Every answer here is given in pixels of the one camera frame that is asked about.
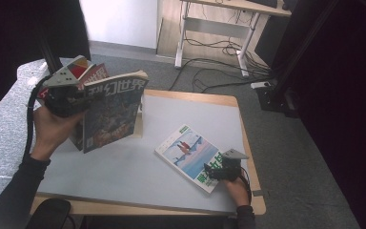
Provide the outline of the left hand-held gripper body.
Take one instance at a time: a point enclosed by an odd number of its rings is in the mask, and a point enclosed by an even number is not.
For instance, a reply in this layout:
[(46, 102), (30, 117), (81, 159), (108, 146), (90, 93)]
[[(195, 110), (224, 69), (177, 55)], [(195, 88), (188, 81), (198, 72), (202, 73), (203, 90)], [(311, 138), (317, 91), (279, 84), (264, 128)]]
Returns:
[(86, 93), (85, 90), (79, 91), (78, 85), (63, 89), (54, 89), (41, 99), (41, 102), (55, 115), (60, 117), (69, 117), (86, 110), (79, 110), (78, 105), (83, 100)]

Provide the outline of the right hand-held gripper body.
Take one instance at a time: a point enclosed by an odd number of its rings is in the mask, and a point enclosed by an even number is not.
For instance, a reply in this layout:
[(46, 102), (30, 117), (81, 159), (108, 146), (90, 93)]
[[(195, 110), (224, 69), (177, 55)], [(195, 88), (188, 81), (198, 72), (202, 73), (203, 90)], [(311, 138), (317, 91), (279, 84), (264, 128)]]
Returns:
[(237, 150), (231, 149), (222, 154), (222, 168), (221, 168), (221, 179), (227, 179), (234, 181), (241, 176), (241, 161), (246, 160), (249, 157), (238, 152)]

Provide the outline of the red cover magazine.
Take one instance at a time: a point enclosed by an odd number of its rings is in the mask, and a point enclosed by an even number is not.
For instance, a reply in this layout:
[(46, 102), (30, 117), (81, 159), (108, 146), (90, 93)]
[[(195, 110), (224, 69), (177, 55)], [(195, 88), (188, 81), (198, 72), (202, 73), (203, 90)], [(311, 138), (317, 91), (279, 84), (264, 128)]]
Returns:
[[(83, 91), (86, 83), (104, 79), (108, 76), (109, 75), (104, 64), (93, 64), (89, 66), (79, 77), (78, 90)], [(83, 149), (83, 121), (79, 121), (75, 125), (70, 135), (70, 140), (79, 151)]]

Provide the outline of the white green-lettered magazine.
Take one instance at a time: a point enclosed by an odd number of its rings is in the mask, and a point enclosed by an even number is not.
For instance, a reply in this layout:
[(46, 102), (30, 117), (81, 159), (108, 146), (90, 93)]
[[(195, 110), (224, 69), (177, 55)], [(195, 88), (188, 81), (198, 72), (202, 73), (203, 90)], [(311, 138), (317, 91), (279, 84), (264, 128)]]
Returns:
[(222, 152), (188, 125), (180, 126), (155, 150), (189, 181), (210, 194), (218, 181), (209, 178), (204, 163), (222, 168)]

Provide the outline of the portrait cover magazine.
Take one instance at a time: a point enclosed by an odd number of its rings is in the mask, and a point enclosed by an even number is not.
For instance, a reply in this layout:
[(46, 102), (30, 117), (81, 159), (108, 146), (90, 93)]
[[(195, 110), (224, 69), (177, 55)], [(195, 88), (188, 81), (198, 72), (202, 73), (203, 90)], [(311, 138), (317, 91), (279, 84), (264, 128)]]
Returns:
[(76, 86), (79, 78), (88, 69), (89, 61), (83, 55), (76, 56), (68, 64), (52, 73), (46, 80), (38, 93), (38, 98), (44, 99), (50, 91)]

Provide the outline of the dark blue cover magazine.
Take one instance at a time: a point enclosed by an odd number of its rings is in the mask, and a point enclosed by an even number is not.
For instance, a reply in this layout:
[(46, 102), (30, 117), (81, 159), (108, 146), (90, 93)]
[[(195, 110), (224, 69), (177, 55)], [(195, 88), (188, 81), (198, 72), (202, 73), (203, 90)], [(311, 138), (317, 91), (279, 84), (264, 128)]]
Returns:
[(89, 94), (99, 94), (83, 119), (83, 153), (132, 135), (140, 100), (149, 82), (144, 71), (110, 76), (85, 84)]

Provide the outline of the beige expandable book rack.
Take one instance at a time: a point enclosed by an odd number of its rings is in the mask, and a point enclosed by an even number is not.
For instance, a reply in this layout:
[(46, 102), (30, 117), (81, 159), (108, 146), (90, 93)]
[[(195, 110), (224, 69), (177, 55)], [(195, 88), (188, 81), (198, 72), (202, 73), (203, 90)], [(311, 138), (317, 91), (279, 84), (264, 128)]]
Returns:
[(137, 109), (134, 130), (132, 137), (141, 137), (143, 135), (143, 100), (140, 100), (140, 104)]

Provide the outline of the person's right hand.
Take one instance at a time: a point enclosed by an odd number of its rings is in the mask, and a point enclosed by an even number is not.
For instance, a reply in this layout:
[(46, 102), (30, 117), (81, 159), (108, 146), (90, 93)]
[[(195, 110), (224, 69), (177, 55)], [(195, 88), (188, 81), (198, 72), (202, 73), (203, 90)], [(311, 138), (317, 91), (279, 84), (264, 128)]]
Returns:
[(224, 180), (223, 183), (237, 207), (251, 204), (246, 185), (239, 177), (235, 181)]

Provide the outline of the person's left hand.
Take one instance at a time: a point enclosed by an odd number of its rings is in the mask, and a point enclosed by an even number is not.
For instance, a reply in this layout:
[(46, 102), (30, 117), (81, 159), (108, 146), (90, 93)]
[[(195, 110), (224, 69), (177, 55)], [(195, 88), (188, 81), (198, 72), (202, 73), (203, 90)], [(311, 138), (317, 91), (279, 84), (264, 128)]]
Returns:
[(36, 140), (30, 156), (36, 160), (47, 161), (56, 148), (71, 134), (74, 126), (83, 118), (84, 113), (69, 117), (52, 114), (46, 107), (33, 113)]

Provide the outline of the grey table board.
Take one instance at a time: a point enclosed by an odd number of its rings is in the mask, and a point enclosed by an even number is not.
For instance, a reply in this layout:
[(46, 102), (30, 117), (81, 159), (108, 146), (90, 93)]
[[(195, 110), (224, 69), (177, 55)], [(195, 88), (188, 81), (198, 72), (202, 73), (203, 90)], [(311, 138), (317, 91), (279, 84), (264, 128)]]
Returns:
[(184, 124), (225, 152), (244, 151), (239, 109), (146, 94), (143, 135), (126, 137), (89, 153), (64, 142), (51, 157), (38, 193), (132, 205), (230, 214), (223, 184), (203, 191), (155, 153)]

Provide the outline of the white power strip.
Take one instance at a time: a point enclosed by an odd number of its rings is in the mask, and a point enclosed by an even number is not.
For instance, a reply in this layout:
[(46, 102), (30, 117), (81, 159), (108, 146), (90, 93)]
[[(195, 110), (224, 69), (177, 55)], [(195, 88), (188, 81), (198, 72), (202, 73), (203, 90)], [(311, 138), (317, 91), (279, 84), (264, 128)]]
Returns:
[(268, 88), (271, 87), (271, 83), (268, 81), (263, 81), (263, 82), (254, 82), (251, 83), (251, 88), (252, 89), (257, 89), (257, 88)]

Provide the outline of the white-legged wooden desk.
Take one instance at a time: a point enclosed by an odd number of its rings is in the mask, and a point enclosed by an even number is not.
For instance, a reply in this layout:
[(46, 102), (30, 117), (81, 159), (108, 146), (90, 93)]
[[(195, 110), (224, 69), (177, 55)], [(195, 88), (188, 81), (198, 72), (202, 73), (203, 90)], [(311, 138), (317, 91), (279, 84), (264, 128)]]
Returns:
[[(174, 66), (177, 69), (182, 67), (184, 35), (186, 31), (198, 31), (207, 34), (223, 35), (229, 37), (243, 38), (244, 43), (236, 58), (243, 77), (249, 77), (250, 72), (247, 69), (245, 53), (248, 50), (256, 25), (261, 15), (272, 15), (280, 17), (290, 17), (292, 13), (284, 10), (284, 1), (277, 0), (275, 8), (264, 6), (248, 0), (180, 0), (182, 2), (182, 15), (180, 19), (180, 37), (177, 43), (177, 50), (174, 60)], [(190, 4), (200, 4), (211, 7), (218, 7), (229, 10), (245, 10), (254, 14), (249, 26), (218, 22), (208, 19), (192, 18), (189, 16)]]

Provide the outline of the black metal frame stand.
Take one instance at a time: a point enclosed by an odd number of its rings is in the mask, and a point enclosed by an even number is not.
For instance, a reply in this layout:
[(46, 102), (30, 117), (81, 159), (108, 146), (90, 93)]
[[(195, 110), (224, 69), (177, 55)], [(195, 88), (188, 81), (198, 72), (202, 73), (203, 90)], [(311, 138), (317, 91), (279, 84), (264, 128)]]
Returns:
[(270, 68), (272, 83), (272, 86), (257, 89), (256, 92), (262, 110), (292, 115), (295, 108), (292, 99), (286, 97), (286, 92), (297, 49), (305, 32), (301, 19), (305, 0), (283, 2), (283, 9), (292, 15), (270, 16), (255, 48), (256, 54)]

